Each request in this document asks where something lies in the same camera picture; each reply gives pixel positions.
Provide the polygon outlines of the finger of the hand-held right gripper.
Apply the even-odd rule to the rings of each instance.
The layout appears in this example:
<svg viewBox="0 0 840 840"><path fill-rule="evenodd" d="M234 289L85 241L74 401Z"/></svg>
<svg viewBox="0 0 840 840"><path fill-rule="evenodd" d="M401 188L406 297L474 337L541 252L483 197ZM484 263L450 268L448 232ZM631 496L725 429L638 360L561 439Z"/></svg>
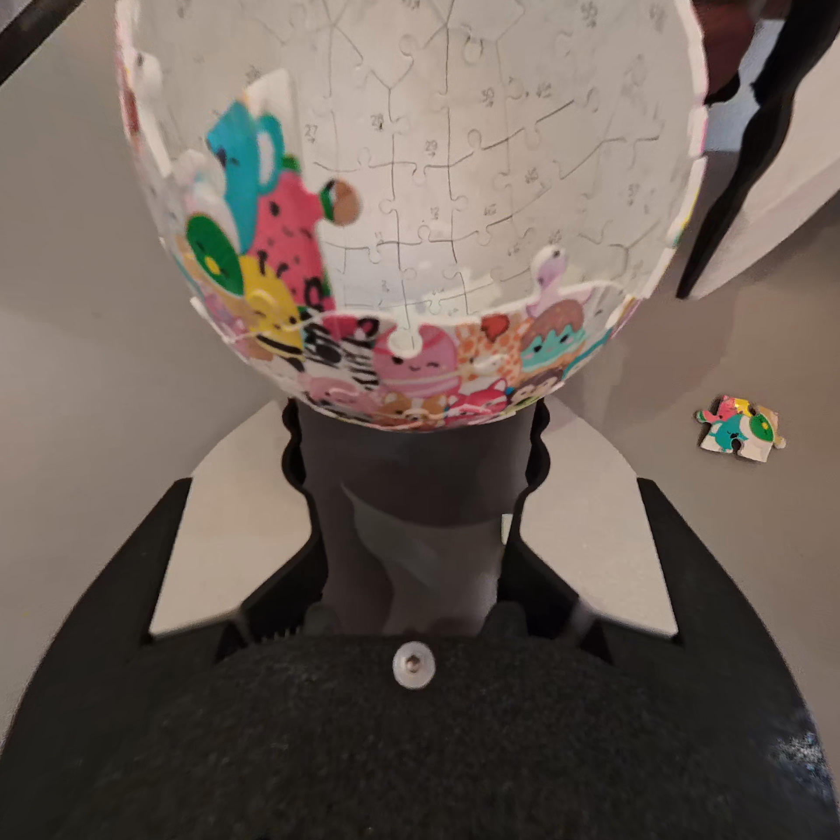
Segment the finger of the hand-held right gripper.
<svg viewBox="0 0 840 840"><path fill-rule="evenodd" d="M717 291L838 194L838 26L838 2L791 2L731 176L692 235L678 299Z"/></svg>
<svg viewBox="0 0 840 840"><path fill-rule="evenodd" d="M752 43L738 68L737 92L729 100L710 107L707 127L709 151L734 153L740 150L743 132L759 110L753 84L767 64L783 26L781 18L759 20Z"/></svg>

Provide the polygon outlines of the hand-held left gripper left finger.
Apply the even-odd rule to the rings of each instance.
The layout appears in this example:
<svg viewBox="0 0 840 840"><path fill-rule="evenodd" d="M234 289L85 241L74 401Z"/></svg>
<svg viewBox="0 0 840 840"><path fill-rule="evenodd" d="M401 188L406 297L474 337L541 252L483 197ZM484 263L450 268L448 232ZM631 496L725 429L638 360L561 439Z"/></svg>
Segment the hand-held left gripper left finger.
<svg viewBox="0 0 840 840"><path fill-rule="evenodd" d="M270 402L192 473L149 632L161 641L232 623L288 634L321 602L328 558L302 462L298 407Z"/></svg>

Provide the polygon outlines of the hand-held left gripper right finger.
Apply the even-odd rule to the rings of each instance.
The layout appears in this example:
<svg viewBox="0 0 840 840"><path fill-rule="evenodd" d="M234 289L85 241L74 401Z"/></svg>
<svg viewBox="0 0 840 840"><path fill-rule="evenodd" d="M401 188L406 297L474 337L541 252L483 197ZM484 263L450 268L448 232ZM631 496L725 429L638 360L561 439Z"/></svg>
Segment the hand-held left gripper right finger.
<svg viewBox="0 0 840 840"><path fill-rule="evenodd" d="M677 634L637 473L606 437L555 397L535 406L526 468L498 594L531 635L582 639L606 620Z"/></svg>

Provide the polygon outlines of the teal green print jigsaw piece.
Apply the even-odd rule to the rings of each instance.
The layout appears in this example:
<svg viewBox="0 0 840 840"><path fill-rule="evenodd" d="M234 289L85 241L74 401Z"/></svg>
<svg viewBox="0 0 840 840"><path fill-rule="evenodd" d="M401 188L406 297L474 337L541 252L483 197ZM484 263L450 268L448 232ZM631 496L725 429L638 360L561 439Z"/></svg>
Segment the teal green print jigsaw piece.
<svg viewBox="0 0 840 840"><path fill-rule="evenodd" d="M772 451L786 447L777 412L745 398L722 395L694 418L705 428L699 447L707 452L765 464Z"/></svg>

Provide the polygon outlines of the colourful puzzle ball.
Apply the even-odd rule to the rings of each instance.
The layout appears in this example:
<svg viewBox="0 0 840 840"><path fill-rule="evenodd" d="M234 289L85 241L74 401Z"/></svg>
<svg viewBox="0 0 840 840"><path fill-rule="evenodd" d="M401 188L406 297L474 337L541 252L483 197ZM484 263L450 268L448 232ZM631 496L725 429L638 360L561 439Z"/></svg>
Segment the colourful puzzle ball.
<svg viewBox="0 0 840 840"><path fill-rule="evenodd" d="M706 168L692 2L114 4L193 309L323 415L490 424L651 296Z"/></svg>

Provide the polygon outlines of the person's right hand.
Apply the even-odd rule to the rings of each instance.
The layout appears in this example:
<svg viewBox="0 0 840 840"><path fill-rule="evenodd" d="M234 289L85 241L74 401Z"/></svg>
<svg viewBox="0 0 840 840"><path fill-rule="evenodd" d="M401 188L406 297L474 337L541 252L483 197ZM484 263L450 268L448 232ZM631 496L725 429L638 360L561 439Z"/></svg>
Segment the person's right hand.
<svg viewBox="0 0 840 840"><path fill-rule="evenodd" d="M791 1L693 1L707 58L706 105L739 90L739 68L761 19L785 19Z"/></svg>

